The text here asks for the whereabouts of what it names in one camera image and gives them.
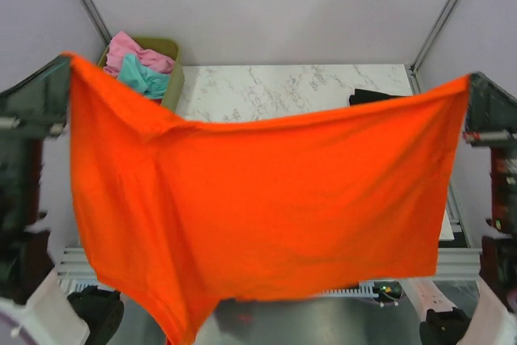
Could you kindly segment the orange t shirt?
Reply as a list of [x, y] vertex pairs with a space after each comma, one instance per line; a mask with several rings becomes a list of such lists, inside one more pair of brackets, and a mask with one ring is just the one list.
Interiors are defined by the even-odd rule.
[[433, 276], [469, 102], [412, 97], [247, 123], [187, 121], [71, 58], [71, 186], [98, 279], [189, 344], [228, 298]]

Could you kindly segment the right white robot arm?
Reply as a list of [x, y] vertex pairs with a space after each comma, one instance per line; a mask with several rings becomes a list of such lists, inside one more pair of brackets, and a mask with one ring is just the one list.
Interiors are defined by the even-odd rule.
[[488, 226], [504, 238], [483, 237], [481, 252], [464, 260], [477, 276], [472, 317], [429, 279], [401, 281], [420, 317], [423, 344], [516, 342], [516, 99], [482, 73], [469, 75], [464, 140], [490, 149], [491, 215]]

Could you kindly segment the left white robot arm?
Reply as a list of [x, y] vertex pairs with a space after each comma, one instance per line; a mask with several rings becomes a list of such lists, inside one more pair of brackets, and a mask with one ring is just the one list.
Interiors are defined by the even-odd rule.
[[58, 56], [1, 93], [1, 321], [29, 344], [106, 344], [124, 315], [120, 292], [65, 293], [40, 210], [43, 144], [67, 124], [70, 58]]

